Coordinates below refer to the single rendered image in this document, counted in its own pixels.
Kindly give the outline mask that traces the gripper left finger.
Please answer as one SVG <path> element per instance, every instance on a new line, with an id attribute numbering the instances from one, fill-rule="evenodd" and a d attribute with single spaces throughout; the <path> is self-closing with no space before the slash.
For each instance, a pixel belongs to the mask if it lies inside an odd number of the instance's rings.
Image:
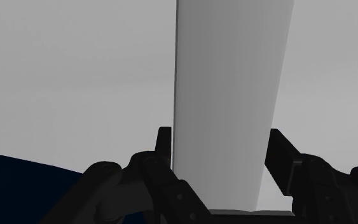
<path id="1" fill-rule="evenodd" d="M 154 224 L 212 224 L 210 211 L 170 168 L 171 142 L 171 127 L 160 127 L 155 149 L 134 154 L 125 168 L 92 164 L 39 224 L 118 224 L 147 210 Z"/>

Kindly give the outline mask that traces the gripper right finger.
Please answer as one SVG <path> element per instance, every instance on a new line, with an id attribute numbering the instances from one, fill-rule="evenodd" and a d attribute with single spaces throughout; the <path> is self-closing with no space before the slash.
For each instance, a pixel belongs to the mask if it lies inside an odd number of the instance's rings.
<path id="1" fill-rule="evenodd" d="M 338 171 L 323 158 L 300 153 L 279 131 L 271 129 L 265 166 L 292 212 L 309 224 L 358 224 L 358 166 Z"/>

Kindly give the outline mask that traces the tall white column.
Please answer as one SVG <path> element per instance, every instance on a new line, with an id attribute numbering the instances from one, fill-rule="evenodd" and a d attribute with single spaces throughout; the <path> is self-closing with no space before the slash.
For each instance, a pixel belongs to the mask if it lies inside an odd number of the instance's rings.
<path id="1" fill-rule="evenodd" d="M 177 0 L 172 168 L 209 209 L 254 211 L 294 0 Z"/>

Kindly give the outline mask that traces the dark blue rounded object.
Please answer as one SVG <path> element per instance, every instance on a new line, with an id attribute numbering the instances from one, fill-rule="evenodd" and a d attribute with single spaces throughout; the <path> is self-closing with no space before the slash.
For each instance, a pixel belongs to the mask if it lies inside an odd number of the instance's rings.
<path id="1" fill-rule="evenodd" d="M 37 224 L 81 176 L 0 155 L 0 224 Z"/>

